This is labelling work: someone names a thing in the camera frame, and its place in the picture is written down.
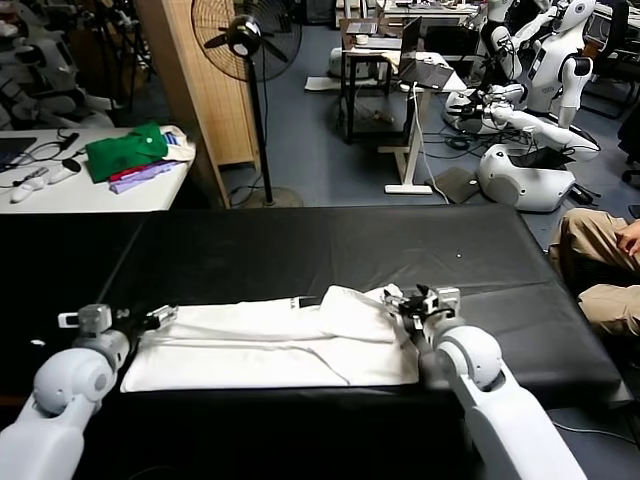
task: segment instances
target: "fan stand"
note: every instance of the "fan stand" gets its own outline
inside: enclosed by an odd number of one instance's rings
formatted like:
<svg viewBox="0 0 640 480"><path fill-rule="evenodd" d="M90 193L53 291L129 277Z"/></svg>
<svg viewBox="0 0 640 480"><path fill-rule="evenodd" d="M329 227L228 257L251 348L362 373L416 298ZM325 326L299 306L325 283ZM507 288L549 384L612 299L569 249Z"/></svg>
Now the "fan stand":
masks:
<svg viewBox="0 0 640 480"><path fill-rule="evenodd" d="M248 72L249 93L253 108L253 120L258 137L258 151L260 153L260 169L264 188L255 193L250 193L249 198L240 205L240 208L297 208L302 207L300 196L288 188L272 188L269 162L267 161L267 147L264 141L264 129L262 126L262 113L260 112L260 96L258 93L258 78L253 60L245 59Z"/></svg>

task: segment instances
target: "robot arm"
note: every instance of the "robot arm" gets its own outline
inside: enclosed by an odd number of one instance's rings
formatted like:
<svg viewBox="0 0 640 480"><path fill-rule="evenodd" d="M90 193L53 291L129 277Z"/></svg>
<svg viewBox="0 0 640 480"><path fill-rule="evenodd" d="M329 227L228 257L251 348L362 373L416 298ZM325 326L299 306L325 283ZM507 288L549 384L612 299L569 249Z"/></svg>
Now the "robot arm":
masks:
<svg viewBox="0 0 640 480"><path fill-rule="evenodd" d="M518 58L520 46L531 40L543 26L551 22L556 17L556 13L557 8L551 7L527 23L515 35L511 35L504 25L491 32L492 46L497 52L498 61L508 79L515 80L522 74L522 65Z"/></svg>
<svg viewBox="0 0 640 480"><path fill-rule="evenodd" d="M536 142L564 153L573 160L590 160L600 152L600 147L587 136L549 123L529 113L515 110L513 105L502 102L489 105L485 115L498 125L510 125L531 135Z"/></svg>
<svg viewBox="0 0 640 480"><path fill-rule="evenodd" d="M164 326L176 311L162 307L111 328L108 306L81 309L75 348L45 362L17 420L0 433L0 478L70 480L84 449L84 429L116 384L137 338Z"/></svg>
<svg viewBox="0 0 640 480"><path fill-rule="evenodd" d="M385 292L387 309L404 328L421 331L436 352L471 437L495 478L586 479L540 403L502 360L496 339L460 318L459 290L418 289L420 295L410 298Z"/></svg>
<svg viewBox="0 0 640 480"><path fill-rule="evenodd" d="M487 3L487 20L504 23L507 12L514 0L489 0Z"/></svg>
<svg viewBox="0 0 640 480"><path fill-rule="evenodd" d="M582 90L591 78L591 72L593 72L593 60L589 57L569 57L562 65L559 127L569 128L573 123L576 112L580 108Z"/></svg>
<svg viewBox="0 0 640 480"><path fill-rule="evenodd" d="M531 40L542 27L544 27L556 17L557 13L558 9L556 7L548 8L546 9L546 11L543 11L536 18L534 18L524 27L518 30L512 38L515 49L518 50L523 43Z"/></svg>

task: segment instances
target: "white table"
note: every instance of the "white table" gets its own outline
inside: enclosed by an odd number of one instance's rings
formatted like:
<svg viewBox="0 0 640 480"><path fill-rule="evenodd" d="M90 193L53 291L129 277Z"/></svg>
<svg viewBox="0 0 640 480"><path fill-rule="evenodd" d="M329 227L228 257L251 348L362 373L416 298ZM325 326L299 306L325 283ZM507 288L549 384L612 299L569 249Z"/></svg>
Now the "white table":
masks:
<svg viewBox="0 0 640 480"><path fill-rule="evenodd" d="M130 129L83 129L64 130L66 136L77 132L80 137L61 153L58 158L72 156L82 149L85 144L110 137L126 135ZM27 149L33 150L38 145L59 140L56 130L7 131L0 132L0 138L8 137L37 137L38 141ZM46 158L58 151L56 146L39 149L34 157ZM94 184L84 162L86 155L75 157L74 160L82 165L77 175L55 184L47 185L44 189L33 192L20 203L11 203L11 189L0 189L0 214L3 213L92 213L92 212L148 212L167 210L180 190L180 186L187 176L191 162L176 165L170 171L161 173L157 177L131 190L116 195L109 190L108 182ZM39 167L54 167L56 161L36 162L29 166L0 173L0 185L11 185L14 180L21 180Z"/></svg>
<svg viewBox="0 0 640 480"><path fill-rule="evenodd" d="M400 52L395 52L398 55L398 61L400 58ZM433 63L440 63L448 65L447 62L438 53L432 52L418 52L416 54L417 60L428 60ZM431 90L416 88L416 94L418 94L418 111L414 113L420 125L424 125L427 119L427 112L429 111L429 102L433 93L451 93L461 92L466 90L467 86L460 79L458 74L454 71L453 75L449 77L449 81L442 90ZM423 146L422 135L416 128L415 121L411 126L411 135L409 136L409 145L402 147L379 147L379 153L393 153L396 159L396 165L398 166L398 173L400 174L400 184L386 185L384 187L385 193L390 194L406 194L406 195L430 195L433 193L432 189L428 185L415 185L413 178L416 173L416 166L418 164L418 154L420 148Z"/></svg>
<svg viewBox="0 0 640 480"><path fill-rule="evenodd" d="M376 11L380 17L389 18L433 18L433 19L453 19L460 23L472 13L478 11L478 7L474 5L461 4L455 8L447 8L441 5L423 8L409 8L405 6L396 6L395 0L376 0Z"/></svg>

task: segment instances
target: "person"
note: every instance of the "person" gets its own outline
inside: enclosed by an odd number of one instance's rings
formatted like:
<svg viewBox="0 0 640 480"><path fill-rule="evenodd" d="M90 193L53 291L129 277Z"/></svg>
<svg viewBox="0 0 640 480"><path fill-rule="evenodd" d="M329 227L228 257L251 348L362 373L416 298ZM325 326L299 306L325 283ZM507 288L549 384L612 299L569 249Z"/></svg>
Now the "person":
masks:
<svg viewBox="0 0 640 480"><path fill-rule="evenodd" d="M601 333L640 335L640 220L576 208L558 226L549 259Z"/></svg>

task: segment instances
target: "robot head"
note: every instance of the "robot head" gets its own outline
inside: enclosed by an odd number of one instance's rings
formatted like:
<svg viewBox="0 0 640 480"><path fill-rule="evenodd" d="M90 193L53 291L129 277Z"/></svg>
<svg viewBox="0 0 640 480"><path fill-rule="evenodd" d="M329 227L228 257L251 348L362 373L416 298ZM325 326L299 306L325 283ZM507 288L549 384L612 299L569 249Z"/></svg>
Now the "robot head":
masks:
<svg viewBox="0 0 640 480"><path fill-rule="evenodd" d="M559 0L553 31L560 33L584 24L596 8L596 0Z"/></svg>

